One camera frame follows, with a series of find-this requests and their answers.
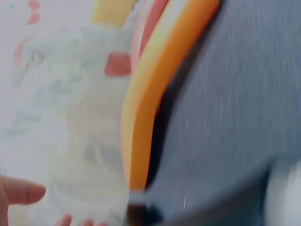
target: hand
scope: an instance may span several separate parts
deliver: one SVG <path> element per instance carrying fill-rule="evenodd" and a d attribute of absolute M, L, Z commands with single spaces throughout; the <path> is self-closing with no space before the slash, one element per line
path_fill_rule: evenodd
<path fill-rule="evenodd" d="M 65 215 L 54 226 L 70 226 L 72 216 Z M 92 220 L 82 220 L 78 226 L 108 226 L 106 223 L 94 224 Z"/>
<path fill-rule="evenodd" d="M 8 206 L 39 201 L 46 188 L 24 180 L 0 176 L 0 226 L 8 226 Z"/>

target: red shape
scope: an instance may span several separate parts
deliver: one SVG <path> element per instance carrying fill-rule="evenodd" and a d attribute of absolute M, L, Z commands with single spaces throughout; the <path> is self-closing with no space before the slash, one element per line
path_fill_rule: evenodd
<path fill-rule="evenodd" d="M 27 5 L 29 6 L 29 8 L 32 10 L 32 11 L 36 11 L 40 8 L 40 2 L 39 1 L 29 1 L 27 3 Z"/>
<path fill-rule="evenodd" d="M 27 25 L 34 25 L 38 21 L 40 21 L 41 15 L 38 12 L 32 12 L 32 15 L 30 16 L 29 20 L 27 21 Z"/>
<path fill-rule="evenodd" d="M 16 67 L 21 66 L 22 64 L 22 50 L 23 50 L 23 46 L 30 42 L 32 39 L 34 38 L 34 34 L 32 34 L 31 36 L 23 39 L 21 42 L 19 42 L 15 48 L 14 51 L 14 63 Z"/>
<path fill-rule="evenodd" d="M 104 73 L 112 77 L 130 75 L 131 56 L 127 53 L 110 53 Z"/>

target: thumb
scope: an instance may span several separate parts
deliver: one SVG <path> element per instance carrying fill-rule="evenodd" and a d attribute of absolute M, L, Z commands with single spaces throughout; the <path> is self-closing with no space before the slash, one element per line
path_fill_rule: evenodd
<path fill-rule="evenodd" d="M 44 186 L 0 176 L 0 226 L 8 225 L 7 212 L 10 204 L 35 203 L 44 196 L 45 192 Z"/>

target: orange strip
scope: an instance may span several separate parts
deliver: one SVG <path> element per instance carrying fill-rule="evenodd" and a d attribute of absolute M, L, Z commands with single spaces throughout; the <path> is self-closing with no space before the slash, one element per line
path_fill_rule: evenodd
<path fill-rule="evenodd" d="M 145 188 L 156 109 L 164 91 L 219 0 L 170 0 L 132 77 L 121 116 L 121 145 L 130 190 Z"/>

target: finger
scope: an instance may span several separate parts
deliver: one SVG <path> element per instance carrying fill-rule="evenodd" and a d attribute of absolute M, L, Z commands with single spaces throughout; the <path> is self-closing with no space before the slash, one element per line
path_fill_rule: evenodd
<path fill-rule="evenodd" d="M 65 215 L 59 219 L 54 226 L 70 226 L 72 220 L 71 215 Z"/>
<path fill-rule="evenodd" d="M 78 226 L 93 226 L 92 220 L 82 220 L 80 221 Z"/>
<path fill-rule="evenodd" d="M 39 201 L 46 188 L 25 180 L 0 176 L 0 182 L 8 200 L 8 204 L 31 204 Z"/>

